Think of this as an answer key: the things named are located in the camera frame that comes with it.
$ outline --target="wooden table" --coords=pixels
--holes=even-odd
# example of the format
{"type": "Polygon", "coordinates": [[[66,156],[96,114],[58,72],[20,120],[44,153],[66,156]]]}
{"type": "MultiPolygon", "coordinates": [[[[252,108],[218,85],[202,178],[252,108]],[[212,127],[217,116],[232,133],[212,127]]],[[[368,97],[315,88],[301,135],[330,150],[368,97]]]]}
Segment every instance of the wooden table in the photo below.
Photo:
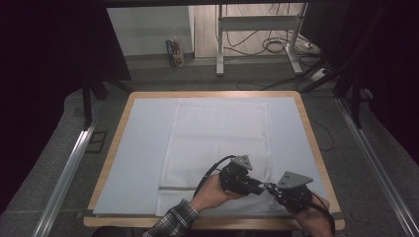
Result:
{"type": "MultiPolygon", "coordinates": [[[[121,137],[124,133],[126,123],[129,118],[130,109],[135,99],[141,98],[257,98],[257,97],[293,97],[296,106],[301,116],[301,120],[307,135],[310,148],[313,152],[315,163],[318,167],[325,192],[330,201],[330,211],[339,213],[340,207],[336,199],[333,187],[330,183],[326,167],[321,157],[320,150],[311,129],[311,125],[302,103],[301,96],[298,92],[283,91],[283,92],[247,92],[247,91],[219,91],[219,92],[134,92],[126,102],[126,108],[121,117],[117,132],[108,152],[104,167],[96,185],[95,191],[92,194],[87,212],[92,212],[96,206],[99,195],[107,181],[112,164],[117,154],[120,145],[121,137]]],[[[86,215],[84,217],[84,224],[86,226],[120,226],[120,227],[152,227],[161,217],[154,215],[103,215],[94,216],[86,215]]],[[[345,227],[343,219],[335,220],[336,229],[340,230],[345,227]]],[[[297,230],[300,229],[297,222],[292,218],[279,216],[234,216],[234,217],[213,217],[201,216],[193,224],[192,229],[252,229],[252,230],[297,230]]]]}

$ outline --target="white wall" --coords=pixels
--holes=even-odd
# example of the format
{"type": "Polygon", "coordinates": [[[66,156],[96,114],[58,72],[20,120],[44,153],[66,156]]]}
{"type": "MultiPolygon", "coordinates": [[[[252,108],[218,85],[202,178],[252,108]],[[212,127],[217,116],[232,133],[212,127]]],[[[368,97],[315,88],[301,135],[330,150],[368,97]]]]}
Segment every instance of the white wall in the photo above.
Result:
{"type": "Polygon", "coordinates": [[[124,55],[167,53],[173,35],[185,52],[194,51],[192,7],[110,8],[108,14],[124,55]]]}

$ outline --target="gray carpet floor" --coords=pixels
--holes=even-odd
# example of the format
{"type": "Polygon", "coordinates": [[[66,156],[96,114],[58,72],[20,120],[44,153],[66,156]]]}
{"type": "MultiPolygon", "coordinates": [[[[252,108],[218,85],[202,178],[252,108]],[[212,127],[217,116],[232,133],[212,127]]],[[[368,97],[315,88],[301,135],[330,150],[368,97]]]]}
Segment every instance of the gray carpet floor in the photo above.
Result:
{"type": "MultiPolygon", "coordinates": [[[[260,85],[272,85],[293,77],[287,62],[275,60],[263,63],[246,59],[231,60],[226,62],[224,77],[215,76],[212,61],[192,62],[183,68],[156,65],[131,68],[132,81],[124,83],[137,91],[260,90],[263,88],[260,85]]],[[[330,82],[302,97],[345,214],[346,227],[337,236],[404,236],[401,225],[332,96],[333,85],[330,82]]],[[[296,82],[293,81],[270,90],[292,90],[295,86],[296,82]]],[[[102,149],[96,143],[87,148],[88,152],[82,158],[49,236],[90,236],[94,231],[84,226],[83,211],[96,185],[128,97],[126,92],[110,84],[106,84],[106,87],[109,98],[104,103],[95,130],[98,134],[107,134],[105,143],[102,149]]],[[[33,171],[0,216],[0,236],[31,236],[34,232],[83,127],[82,111],[81,92],[77,91],[67,97],[65,111],[55,133],[33,171]]],[[[361,106],[361,122],[384,169],[415,218],[419,219],[419,192],[412,185],[419,182],[418,166],[377,121],[368,103],[361,106]]],[[[135,236],[140,234],[140,229],[134,230],[135,236]]]]}

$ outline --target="person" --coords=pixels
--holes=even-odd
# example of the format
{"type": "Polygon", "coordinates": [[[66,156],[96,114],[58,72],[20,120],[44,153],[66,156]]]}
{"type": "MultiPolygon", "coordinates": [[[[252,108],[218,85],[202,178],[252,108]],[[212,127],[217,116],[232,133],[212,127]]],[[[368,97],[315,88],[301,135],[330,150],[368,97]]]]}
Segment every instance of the person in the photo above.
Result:
{"type": "MultiPolygon", "coordinates": [[[[183,236],[201,211],[242,197],[236,193],[225,192],[220,186],[218,174],[211,175],[191,201],[183,199],[178,205],[169,209],[160,221],[144,232],[143,237],[183,236]]],[[[313,197],[312,202],[329,207],[329,201],[319,196],[313,197]]],[[[328,219],[320,211],[314,208],[307,208],[298,213],[290,209],[287,211],[309,235],[333,236],[328,219]]]]}

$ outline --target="sleeve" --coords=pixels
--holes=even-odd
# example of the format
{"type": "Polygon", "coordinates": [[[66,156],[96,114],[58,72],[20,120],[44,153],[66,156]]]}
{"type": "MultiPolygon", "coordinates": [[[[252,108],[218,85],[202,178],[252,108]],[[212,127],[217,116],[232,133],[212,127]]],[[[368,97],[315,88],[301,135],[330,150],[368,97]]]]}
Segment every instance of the sleeve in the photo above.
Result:
{"type": "Polygon", "coordinates": [[[169,209],[161,220],[146,231],[143,237],[183,236],[197,218],[198,212],[188,201],[182,199],[178,205],[169,209]]]}

